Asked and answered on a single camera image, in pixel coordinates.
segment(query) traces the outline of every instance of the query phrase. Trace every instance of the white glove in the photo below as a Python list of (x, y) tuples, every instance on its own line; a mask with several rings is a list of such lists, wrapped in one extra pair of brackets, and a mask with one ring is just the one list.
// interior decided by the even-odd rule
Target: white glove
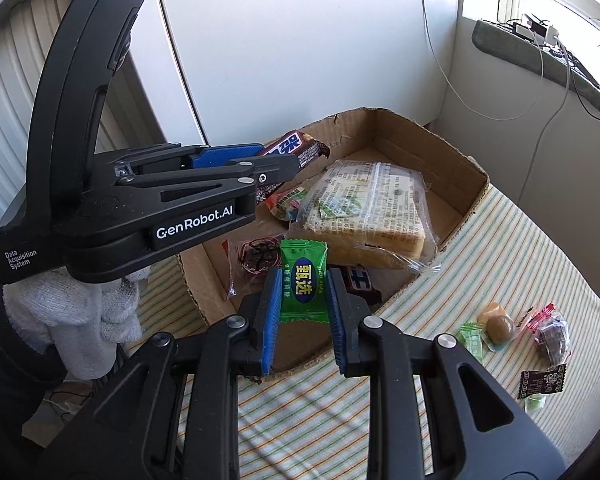
[(109, 283), (82, 283), (65, 268), (43, 272), (2, 290), (14, 330), (39, 353), (55, 344), (67, 371), (76, 378), (107, 374), (116, 343), (136, 341), (142, 328), (136, 314), (138, 281), (149, 267)]

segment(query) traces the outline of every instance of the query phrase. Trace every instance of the black sleeve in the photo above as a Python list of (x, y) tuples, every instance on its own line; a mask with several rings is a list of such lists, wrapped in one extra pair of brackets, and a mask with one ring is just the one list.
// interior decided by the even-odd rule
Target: black sleeve
[(0, 479), (30, 478), (42, 448), (21, 435), (22, 425), (36, 412), (45, 391), (62, 383), (65, 375), (54, 346), (40, 355), (15, 333), (0, 284)]

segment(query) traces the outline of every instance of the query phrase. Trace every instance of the brown round candy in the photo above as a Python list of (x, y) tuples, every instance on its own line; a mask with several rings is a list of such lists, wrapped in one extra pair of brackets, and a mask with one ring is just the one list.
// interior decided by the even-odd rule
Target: brown round candy
[(511, 341), (513, 329), (513, 321), (509, 316), (493, 316), (487, 320), (487, 335), (495, 345)]

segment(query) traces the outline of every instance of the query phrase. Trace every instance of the window sill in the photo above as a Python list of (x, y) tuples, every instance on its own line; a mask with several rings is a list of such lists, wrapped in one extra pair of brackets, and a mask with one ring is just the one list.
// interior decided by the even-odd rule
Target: window sill
[[(485, 54), (490, 54), (490, 56), (495, 56), (538, 75), (541, 73), (538, 48), (506, 30), (491, 25), (491, 23), (478, 20), (475, 23), (472, 41), (476, 48)], [(564, 63), (547, 52), (543, 52), (542, 55), (544, 56), (544, 78), (565, 86), (567, 74)], [(576, 79), (575, 83), (578, 86), (580, 97), (589, 101), (600, 112), (600, 90), (580, 74), (573, 73), (573, 76)], [(575, 92), (573, 79), (570, 89)]]

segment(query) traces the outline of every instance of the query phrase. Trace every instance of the cardboard box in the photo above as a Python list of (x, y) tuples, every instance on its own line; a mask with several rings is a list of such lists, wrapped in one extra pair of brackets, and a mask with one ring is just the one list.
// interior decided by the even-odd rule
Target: cardboard box
[[(419, 171), (427, 186), (427, 204), (433, 231), (444, 251), (472, 214), (486, 192), (489, 177), (474, 161), (465, 157), (446, 140), (391, 111), (376, 108), (349, 110), (302, 128), (331, 148), (324, 157), (304, 168), (293, 182), (282, 189), (304, 183), (310, 187), (325, 168), (339, 158), (392, 162)], [(180, 255), (182, 272), (189, 291), (207, 324), (234, 314), (241, 296), (225, 301), (229, 267), (222, 241), (251, 240), (276, 234), (284, 225), (260, 204), (256, 221), (229, 235), (210, 240)], [(375, 288), (382, 291), (385, 303), (378, 314), (390, 306), (415, 280), (409, 270), (370, 269)], [(331, 351), (331, 335), (326, 323), (299, 321), (283, 323), (273, 363), (275, 372), (289, 374), (304, 369)]]

